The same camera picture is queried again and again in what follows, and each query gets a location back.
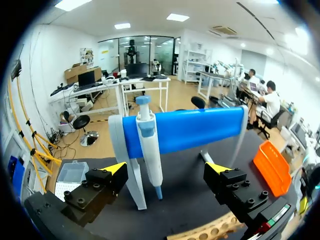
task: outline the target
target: ceiling light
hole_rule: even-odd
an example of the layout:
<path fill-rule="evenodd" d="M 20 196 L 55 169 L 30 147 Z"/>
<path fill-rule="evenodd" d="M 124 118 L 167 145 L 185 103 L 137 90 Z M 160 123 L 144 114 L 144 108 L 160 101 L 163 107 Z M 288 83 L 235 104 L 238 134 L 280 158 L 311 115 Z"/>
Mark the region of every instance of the ceiling light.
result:
<path fill-rule="evenodd" d="M 115 29 L 129 29 L 131 28 L 130 23 L 121 23 L 114 25 Z"/>
<path fill-rule="evenodd" d="M 56 4 L 55 7 L 69 12 L 91 1 L 92 0 L 62 0 L 61 2 Z"/>
<path fill-rule="evenodd" d="M 308 32 L 302 27 L 296 27 L 295 32 L 302 41 L 307 42 L 309 40 Z"/>
<path fill-rule="evenodd" d="M 172 20 L 172 21 L 184 22 L 188 18 L 190 18 L 190 17 L 171 13 L 166 19 L 167 20 Z"/>
<path fill-rule="evenodd" d="M 272 48 L 268 48 L 268 49 L 266 50 L 266 54 L 272 55 L 272 54 L 274 54 L 274 50 L 273 50 Z"/>

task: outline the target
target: orange tray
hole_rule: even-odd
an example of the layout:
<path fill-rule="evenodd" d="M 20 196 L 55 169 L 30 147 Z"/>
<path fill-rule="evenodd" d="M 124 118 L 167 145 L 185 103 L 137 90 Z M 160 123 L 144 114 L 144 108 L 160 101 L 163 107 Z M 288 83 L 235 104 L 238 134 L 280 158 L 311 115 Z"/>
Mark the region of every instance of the orange tray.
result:
<path fill-rule="evenodd" d="M 288 192 L 291 184 L 290 167 L 270 141 L 267 140 L 259 146 L 253 162 L 275 197 Z"/>

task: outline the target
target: poster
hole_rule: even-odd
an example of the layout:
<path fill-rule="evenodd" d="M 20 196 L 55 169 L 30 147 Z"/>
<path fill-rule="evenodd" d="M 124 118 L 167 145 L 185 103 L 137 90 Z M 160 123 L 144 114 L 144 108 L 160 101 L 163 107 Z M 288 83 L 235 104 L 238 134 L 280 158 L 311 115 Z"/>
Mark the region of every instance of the poster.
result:
<path fill-rule="evenodd" d="M 94 66 L 94 52 L 92 48 L 80 48 L 81 64 L 86 64 L 87 68 Z"/>

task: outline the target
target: black screw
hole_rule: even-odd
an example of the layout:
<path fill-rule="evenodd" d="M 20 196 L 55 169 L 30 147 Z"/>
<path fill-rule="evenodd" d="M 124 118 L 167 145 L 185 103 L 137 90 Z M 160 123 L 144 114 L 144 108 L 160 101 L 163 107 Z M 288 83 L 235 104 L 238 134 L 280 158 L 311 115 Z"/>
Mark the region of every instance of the black screw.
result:
<path fill-rule="evenodd" d="M 256 201 L 252 198 L 249 198 L 247 201 L 246 201 L 246 204 L 249 205 L 249 206 L 252 206 Z"/>
<path fill-rule="evenodd" d="M 65 199 L 67 200 L 72 199 L 72 195 L 70 191 L 64 191 L 63 194 Z"/>
<path fill-rule="evenodd" d="M 238 184 L 232 184 L 232 190 L 235 191 L 239 188 L 239 185 Z"/>
<path fill-rule="evenodd" d="M 245 180 L 243 183 L 242 183 L 242 186 L 244 187 L 249 187 L 250 186 L 250 181 L 249 180 Z"/>
<path fill-rule="evenodd" d="M 101 186 L 98 183 L 93 184 L 93 189 L 96 191 L 100 191 L 101 190 Z"/>
<path fill-rule="evenodd" d="M 87 180 L 83 180 L 81 182 L 81 185 L 84 186 L 84 187 L 88 187 L 88 181 Z"/>
<path fill-rule="evenodd" d="M 262 191 L 259 195 L 259 197 L 261 199 L 265 199 L 266 197 L 268 197 L 269 192 L 268 191 Z"/>
<path fill-rule="evenodd" d="M 78 198 L 76 203 L 80 206 L 83 207 L 85 205 L 85 199 L 84 198 Z"/>

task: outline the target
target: black table surface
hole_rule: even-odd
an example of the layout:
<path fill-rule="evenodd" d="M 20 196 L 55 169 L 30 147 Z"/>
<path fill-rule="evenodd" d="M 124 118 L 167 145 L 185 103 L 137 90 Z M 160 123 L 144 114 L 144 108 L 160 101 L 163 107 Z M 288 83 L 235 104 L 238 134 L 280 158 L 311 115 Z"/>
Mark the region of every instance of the black table surface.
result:
<path fill-rule="evenodd" d="M 232 167 L 246 172 L 253 188 L 257 191 L 269 191 L 269 198 L 275 200 L 253 163 L 262 142 L 253 130 L 247 131 Z M 234 138 L 227 138 L 211 143 L 208 152 L 216 164 L 223 166 L 228 164 L 234 146 Z M 198 158 L 200 150 L 201 147 L 195 147 L 161 155 L 162 201 L 157 199 L 143 159 L 138 159 L 147 210 L 137 210 L 127 187 L 124 186 L 113 205 L 106 205 L 95 221 L 87 224 L 85 228 L 111 240 L 163 240 L 166 236 L 192 230 L 228 213 L 229 208 L 219 205 L 203 180 L 204 162 Z M 104 168 L 116 164 L 115 158 L 78 161 L 87 162 L 90 168 Z M 62 164 L 70 162 L 72 160 L 63 160 Z M 295 206 L 297 195 L 292 185 L 283 197 Z M 229 239 L 240 239 L 244 231 L 245 228 L 230 234 Z"/>

